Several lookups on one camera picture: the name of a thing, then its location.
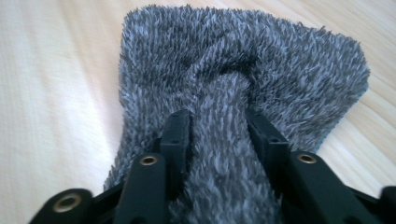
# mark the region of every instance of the light wood surface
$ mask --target light wood surface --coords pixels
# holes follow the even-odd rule
[[[396,185],[394,1],[143,2],[0,2],[0,223],[28,222],[65,189],[102,191],[122,126],[121,24],[148,4],[260,9],[360,41],[370,89],[319,155],[345,184],[370,195]]]

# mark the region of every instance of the knit texture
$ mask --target knit texture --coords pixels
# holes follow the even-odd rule
[[[123,25],[124,126],[105,189],[151,151],[172,113],[189,109],[193,159],[182,195],[169,205],[175,223],[280,221],[245,109],[262,112],[292,150],[316,152],[368,88],[355,40],[260,11],[150,6]]]

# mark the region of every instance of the metal screw hole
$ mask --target metal screw hole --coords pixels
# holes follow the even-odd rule
[[[317,159],[315,157],[308,154],[300,154],[298,155],[297,159],[303,163],[308,163],[308,164],[317,162]]]
[[[140,160],[140,164],[142,164],[142,165],[152,165],[152,164],[157,163],[157,161],[158,161],[158,159],[156,157],[147,156],[147,157],[144,157],[144,158],[142,158]]]
[[[81,203],[81,196],[76,193],[70,193],[64,195],[61,199],[56,201],[53,205],[53,211],[57,213],[63,213],[72,210],[73,208],[77,207]]]

